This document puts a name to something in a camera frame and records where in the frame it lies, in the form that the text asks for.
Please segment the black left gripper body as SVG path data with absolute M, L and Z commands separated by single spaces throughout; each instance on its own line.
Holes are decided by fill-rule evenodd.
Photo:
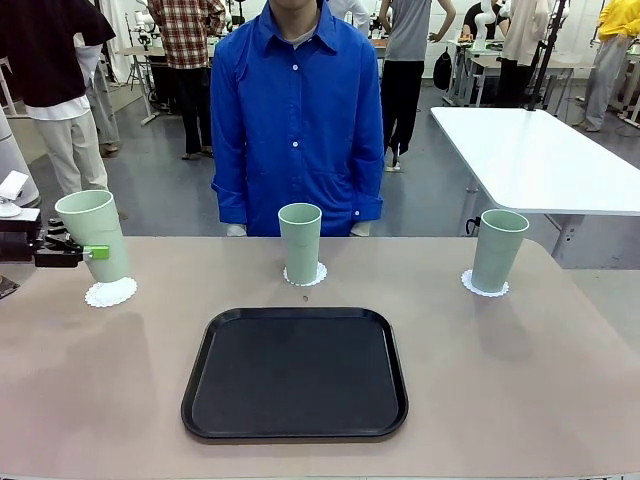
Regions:
M 33 260 L 41 233 L 42 222 L 36 220 L 1 220 L 0 260 L 7 262 L 30 262 Z

